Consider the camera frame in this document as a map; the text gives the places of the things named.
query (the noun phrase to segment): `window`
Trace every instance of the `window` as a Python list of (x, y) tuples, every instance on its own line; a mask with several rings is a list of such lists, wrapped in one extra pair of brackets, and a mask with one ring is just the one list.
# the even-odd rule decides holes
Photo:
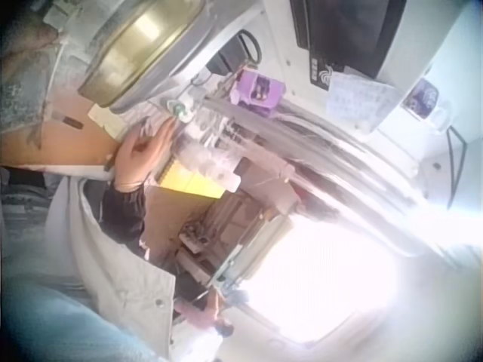
[(384, 307), (395, 292), (395, 266), (373, 241), (336, 225), (294, 220), (242, 286), (249, 306), (295, 342), (318, 341), (356, 311)]

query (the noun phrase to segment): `black sleeve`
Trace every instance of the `black sleeve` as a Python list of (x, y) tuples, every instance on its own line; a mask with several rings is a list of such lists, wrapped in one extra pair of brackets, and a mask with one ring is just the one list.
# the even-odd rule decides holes
[(133, 192), (119, 192), (112, 183), (108, 186), (106, 183), (89, 180), (84, 193), (103, 232), (143, 258), (146, 250), (140, 246), (140, 239), (146, 216), (144, 187)]

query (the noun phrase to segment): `wooden surface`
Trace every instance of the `wooden surface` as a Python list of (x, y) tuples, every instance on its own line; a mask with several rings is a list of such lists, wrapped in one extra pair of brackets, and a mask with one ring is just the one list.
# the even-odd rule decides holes
[(88, 117), (93, 103), (78, 94), (58, 94), (54, 109), (80, 121), (81, 130), (60, 121), (42, 125), (41, 147), (31, 140), (34, 127), (2, 134), (0, 164), (23, 165), (102, 165), (112, 156), (118, 143)]

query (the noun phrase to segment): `black cable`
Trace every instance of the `black cable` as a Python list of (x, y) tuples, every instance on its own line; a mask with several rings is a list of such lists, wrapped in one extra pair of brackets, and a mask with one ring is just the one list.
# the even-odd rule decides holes
[[(456, 136), (456, 138), (463, 145), (463, 150), (460, 158), (460, 165), (458, 166), (456, 179), (454, 179), (454, 152), (453, 152), (453, 145), (451, 142), (451, 132), (454, 134), (454, 136)], [(448, 130), (446, 131), (446, 137), (448, 139), (448, 147), (450, 152), (450, 172), (451, 172), (451, 194), (447, 205), (447, 209), (449, 210), (451, 209), (451, 206), (453, 206), (454, 197), (456, 196), (458, 185), (460, 184), (461, 175), (463, 173), (463, 167), (465, 164), (466, 151), (468, 149), (468, 143), (464, 140), (464, 138), (453, 126), (449, 127)]]
[[(245, 40), (243, 39), (243, 35), (246, 36), (247, 38), (249, 38), (251, 43), (254, 45), (255, 51), (257, 52), (257, 60), (255, 60), (252, 57), (250, 50), (248, 49), (247, 43), (245, 43)], [(250, 60), (256, 66), (258, 66), (260, 63), (262, 63), (262, 48), (260, 47), (260, 44), (258, 43), (257, 38), (255, 38), (254, 35), (251, 32), (249, 32), (245, 29), (242, 29), (238, 32), (238, 38), (240, 39), (241, 44), (243, 45), (243, 48), (245, 49), (245, 52), (248, 56), (248, 60)]]

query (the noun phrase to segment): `white paper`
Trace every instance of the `white paper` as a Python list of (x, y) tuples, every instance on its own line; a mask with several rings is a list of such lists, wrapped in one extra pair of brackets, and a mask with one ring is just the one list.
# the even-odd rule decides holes
[(326, 111), (336, 119), (352, 122), (356, 128), (373, 131), (401, 101), (402, 96), (394, 87), (335, 72)]

